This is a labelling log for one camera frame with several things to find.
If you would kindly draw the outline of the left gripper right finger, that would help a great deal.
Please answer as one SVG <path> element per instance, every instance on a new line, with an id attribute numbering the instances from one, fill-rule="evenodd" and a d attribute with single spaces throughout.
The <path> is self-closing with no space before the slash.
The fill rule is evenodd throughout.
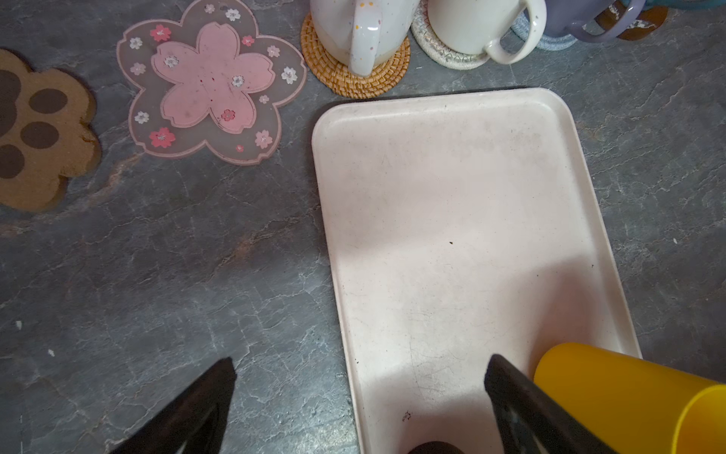
<path id="1" fill-rule="evenodd" d="M 614 450 L 499 354 L 484 378 L 506 453 L 612 453 Z"/>

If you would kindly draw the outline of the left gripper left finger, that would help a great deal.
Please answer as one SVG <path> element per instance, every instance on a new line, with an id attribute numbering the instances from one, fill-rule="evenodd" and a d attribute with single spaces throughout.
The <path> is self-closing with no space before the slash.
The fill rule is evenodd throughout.
<path id="1" fill-rule="evenodd" d="M 219 453 L 235 383 L 233 361 L 220 359 L 115 452 Z"/>

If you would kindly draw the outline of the black mug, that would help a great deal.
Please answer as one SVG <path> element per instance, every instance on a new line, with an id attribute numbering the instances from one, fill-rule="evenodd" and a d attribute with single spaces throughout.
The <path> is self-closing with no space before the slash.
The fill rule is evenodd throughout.
<path id="1" fill-rule="evenodd" d="M 446 442 L 430 441 L 412 448 L 408 454 L 463 454 L 463 451 Z"/>

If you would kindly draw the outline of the beige serving tray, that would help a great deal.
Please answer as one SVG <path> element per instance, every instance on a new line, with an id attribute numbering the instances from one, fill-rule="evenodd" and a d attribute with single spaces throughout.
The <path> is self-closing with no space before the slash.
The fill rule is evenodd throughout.
<path id="1" fill-rule="evenodd" d="M 641 353 L 573 115 L 544 88 L 349 103 L 312 134 L 359 447 L 502 446 L 484 376 Z"/>

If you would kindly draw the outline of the paw print coaster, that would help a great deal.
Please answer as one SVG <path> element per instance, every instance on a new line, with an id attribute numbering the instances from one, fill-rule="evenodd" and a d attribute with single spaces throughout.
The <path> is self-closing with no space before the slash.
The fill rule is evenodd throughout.
<path id="1" fill-rule="evenodd" d="M 1 51 L 1 204 L 26 212 L 55 206 L 69 180 L 101 159 L 90 128 L 92 93 L 60 69 L 36 72 Z"/>

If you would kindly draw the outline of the pink flower coaster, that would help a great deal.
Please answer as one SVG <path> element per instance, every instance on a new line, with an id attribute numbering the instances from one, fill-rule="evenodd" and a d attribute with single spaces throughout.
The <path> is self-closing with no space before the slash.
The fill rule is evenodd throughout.
<path id="1" fill-rule="evenodd" d="M 262 163 L 282 138 L 280 107 L 306 83 L 300 50 L 262 34 L 241 1 L 195 1 L 178 21 L 140 22 L 116 54 L 139 90 L 130 136 L 166 159 L 209 149 L 237 166 Z"/>

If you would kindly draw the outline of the brown wicker round coaster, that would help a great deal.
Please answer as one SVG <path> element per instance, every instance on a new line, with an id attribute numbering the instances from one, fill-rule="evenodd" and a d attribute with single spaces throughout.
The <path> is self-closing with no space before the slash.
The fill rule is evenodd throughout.
<path id="1" fill-rule="evenodd" d="M 410 66 L 410 38 L 406 37 L 387 62 L 374 68 L 372 75 L 366 78 L 355 76 L 323 47 L 310 13 L 302 23 L 301 46 L 306 64 L 314 76 L 335 94 L 352 100 L 370 100 L 389 92 L 402 81 Z"/>

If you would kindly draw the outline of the grey round coaster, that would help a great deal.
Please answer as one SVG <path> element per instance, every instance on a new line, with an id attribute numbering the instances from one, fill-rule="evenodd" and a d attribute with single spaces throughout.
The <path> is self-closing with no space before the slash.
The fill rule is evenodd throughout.
<path id="1" fill-rule="evenodd" d="M 514 20 L 510 29 L 519 39 L 526 41 L 527 38 L 529 38 L 529 32 L 531 31 L 527 15 L 524 12 L 520 13 Z M 550 37 L 544 34 L 536 47 L 545 51 L 556 52 L 564 51 L 565 49 L 576 45 L 576 43 L 578 43 L 578 40 L 572 35 Z"/>

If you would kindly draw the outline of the red mug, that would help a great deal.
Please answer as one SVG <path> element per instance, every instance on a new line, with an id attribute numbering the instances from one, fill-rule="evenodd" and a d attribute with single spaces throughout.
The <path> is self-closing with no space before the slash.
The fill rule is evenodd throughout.
<path id="1" fill-rule="evenodd" d="M 529 35 L 516 53 L 501 39 L 520 13 L 529 15 Z M 544 0 L 433 0 L 427 5 L 429 23 L 437 37 L 462 54 L 485 54 L 498 64 L 525 59 L 543 37 L 548 10 Z"/>

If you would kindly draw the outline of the white mug purple outside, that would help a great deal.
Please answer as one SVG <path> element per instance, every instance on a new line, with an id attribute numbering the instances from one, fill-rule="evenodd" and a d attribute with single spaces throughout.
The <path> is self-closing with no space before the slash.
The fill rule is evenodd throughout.
<path id="1" fill-rule="evenodd" d="M 646 3 L 646 0 L 626 1 L 626 9 L 616 22 L 602 33 L 593 34 L 585 27 L 609 9 L 614 0 L 546 0 L 548 18 L 544 34 L 552 38 L 571 35 L 579 41 L 591 44 L 612 41 L 633 24 Z"/>

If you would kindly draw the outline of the brown glossy round coaster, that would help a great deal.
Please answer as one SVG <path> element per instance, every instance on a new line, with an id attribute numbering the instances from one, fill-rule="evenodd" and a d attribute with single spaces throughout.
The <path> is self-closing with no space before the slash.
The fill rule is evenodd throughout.
<path id="1" fill-rule="evenodd" d="M 596 17 L 597 24 L 604 30 L 612 28 L 625 14 L 627 6 L 622 1 L 614 1 Z M 639 41 L 663 26 L 669 15 L 669 9 L 662 6 L 646 6 L 637 18 L 617 37 L 624 41 Z"/>

